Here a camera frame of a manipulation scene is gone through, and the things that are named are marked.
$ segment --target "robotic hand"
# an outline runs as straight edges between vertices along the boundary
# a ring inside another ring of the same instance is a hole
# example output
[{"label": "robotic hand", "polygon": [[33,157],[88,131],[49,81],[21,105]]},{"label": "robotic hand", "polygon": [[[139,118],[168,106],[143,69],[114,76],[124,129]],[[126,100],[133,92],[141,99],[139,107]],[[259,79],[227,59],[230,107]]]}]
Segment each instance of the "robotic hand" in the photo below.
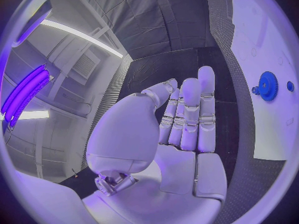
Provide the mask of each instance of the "robotic hand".
[{"label": "robotic hand", "polygon": [[113,105],[96,125],[87,145],[90,169],[99,175],[96,185],[107,196],[133,185],[131,173],[145,170],[153,161],[159,140],[154,116],[177,89],[170,79],[129,95]]}]

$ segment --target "fluorescent light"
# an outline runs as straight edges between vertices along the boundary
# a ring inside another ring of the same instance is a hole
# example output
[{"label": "fluorescent light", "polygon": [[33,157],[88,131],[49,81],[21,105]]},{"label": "fluorescent light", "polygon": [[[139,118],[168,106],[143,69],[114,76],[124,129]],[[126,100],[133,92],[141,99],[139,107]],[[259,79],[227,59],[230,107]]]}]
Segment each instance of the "fluorescent light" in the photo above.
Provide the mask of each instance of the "fluorescent light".
[{"label": "fluorescent light", "polygon": [[74,34],[76,36],[79,36],[79,37],[81,37],[81,38],[83,38],[85,40],[88,40],[88,41],[94,43],[95,45],[98,45],[98,46],[104,48],[105,50],[113,53],[114,55],[117,55],[120,58],[123,57],[123,55],[121,53],[117,52],[116,50],[113,50],[111,47],[105,45],[103,42],[100,42],[97,39],[95,39],[95,38],[93,38],[93,37],[91,37],[89,35],[86,35],[83,32],[78,31],[78,30],[76,30],[74,28],[71,28],[69,26],[60,24],[60,23],[55,22],[55,21],[50,21],[50,20],[44,20],[44,21],[41,22],[41,24],[44,24],[44,25],[47,25],[47,26],[51,26],[51,27],[55,27],[55,28],[58,28],[60,30],[64,30],[64,31],[67,31],[69,33],[72,33],[72,34]]},{"label": "fluorescent light", "polygon": [[49,111],[23,111],[19,119],[49,118]]}]

